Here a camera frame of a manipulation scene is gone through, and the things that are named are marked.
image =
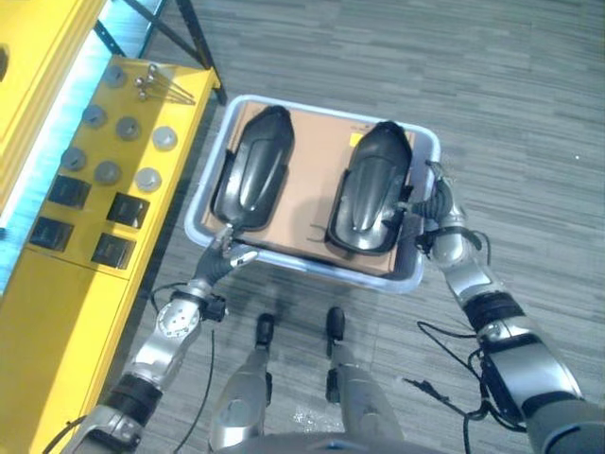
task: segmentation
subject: black plastic object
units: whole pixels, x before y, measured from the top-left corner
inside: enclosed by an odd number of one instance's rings
[[[118,192],[113,198],[107,220],[140,229],[148,209],[148,201]]]
[[[40,216],[29,242],[54,251],[65,251],[72,230],[74,230],[72,224]]]
[[[412,149],[404,129],[378,123],[357,144],[332,206],[326,239],[353,253],[378,255],[397,241]]]
[[[476,333],[491,322],[526,315],[509,293],[500,291],[480,293],[464,306],[464,313]]]
[[[235,230],[260,230],[273,213],[294,148],[290,112],[266,107],[250,120],[235,153],[227,158],[212,200],[212,212]]]
[[[9,69],[9,53],[0,45],[0,82],[4,79]]]
[[[110,234],[101,234],[91,260],[108,267],[125,270],[129,265],[134,245],[135,242],[128,239]]]
[[[58,175],[50,188],[48,199],[60,205],[81,209],[90,189],[91,186],[82,180]]]

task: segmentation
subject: metal frame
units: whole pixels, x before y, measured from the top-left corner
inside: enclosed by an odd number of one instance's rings
[[[220,104],[225,104],[227,102],[227,93],[225,92],[225,88],[223,87],[222,80],[220,78],[220,74],[218,73],[218,69],[216,68],[215,62],[212,58],[212,54],[210,52],[210,48],[206,43],[206,38],[204,37],[203,32],[201,31],[201,26],[199,25],[198,16],[196,15],[195,10],[193,9],[193,5],[191,4],[191,0],[175,0],[177,2],[177,6],[179,7],[179,12],[181,13],[182,19],[187,25],[187,30],[191,35],[191,39],[195,45],[195,48],[192,47],[184,40],[179,34],[174,31],[172,28],[166,25],[164,21],[160,19],[162,11],[165,7],[166,0],[160,0],[160,3],[156,7],[156,9],[151,12],[143,5],[141,5],[137,0],[123,0],[129,7],[134,9],[137,13],[143,16],[144,19],[149,21],[149,25],[147,26],[147,31],[145,34],[145,38],[143,40],[143,46],[141,51],[138,54],[138,57],[141,58],[147,49],[147,45],[149,43],[149,39],[151,38],[151,34],[154,29],[157,28],[160,30],[166,38],[180,47],[183,51],[185,51],[191,58],[197,61],[204,69],[213,68],[216,72],[216,78],[220,83],[218,88],[215,88],[215,93],[218,98],[218,102]],[[115,41],[110,32],[101,24],[100,21],[96,21],[95,24],[95,32],[99,39],[105,44],[105,46],[109,49],[110,52],[116,55],[125,56],[124,52]]]
[[[96,21],[93,30],[95,31],[96,36],[98,36],[98,39],[105,44],[107,50],[112,52],[112,54],[114,55],[121,55],[122,57],[126,57],[126,54],[122,50],[122,47],[120,47],[120,44],[117,43],[117,41],[113,38],[112,34],[107,28],[105,28],[101,21]]]

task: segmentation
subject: black square button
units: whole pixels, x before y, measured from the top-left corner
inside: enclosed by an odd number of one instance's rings
[[[91,260],[108,267],[125,270],[129,265],[130,256],[135,244],[134,241],[128,239],[110,234],[101,234]]]
[[[107,220],[140,229],[148,208],[148,201],[118,192],[113,198],[112,207],[107,214]]]
[[[90,189],[91,186],[82,180],[58,175],[50,188],[48,199],[54,203],[81,209]]]
[[[29,242],[53,251],[65,251],[74,226],[40,216],[31,232]]]

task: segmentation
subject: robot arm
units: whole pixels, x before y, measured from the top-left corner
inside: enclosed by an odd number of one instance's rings
[[[200,322],[220,322],[225,316],[225,300],[211,293],[213,286],[258,255],[245,246],[231,250],[232,237],[233,228],[228,226],[204,251],[193,278],[172,293],[118,384],[84,419],[63,453],[123,452],[138,446],[144,426],[198,337]]]
[[[433,196],[406,206],[437,228],[417,246],[443,272],[483,351],[481,367],[501,413],[525,421],[535,452],[605,452],[603,410],[584,401],[578,383],[552,341],[479,260],[481,242],[466,227],[452,181],[438,163]]]

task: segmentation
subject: robot leg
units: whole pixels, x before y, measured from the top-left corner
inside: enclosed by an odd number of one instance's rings
[[[403,440],[397,417],[384,392],[372,376],[361,369],[353,353],[342,344],[344,313],[338,307],[328,312],[328,373],[326,398],[338,402],[342,423],[352,435]]]
[[[273,317],[263,314],[256,326],[256,346],[230,378],[212,415],[210,449],[233,446],[263,434],[265,407],[270,401],[271,377],[267,372]]]

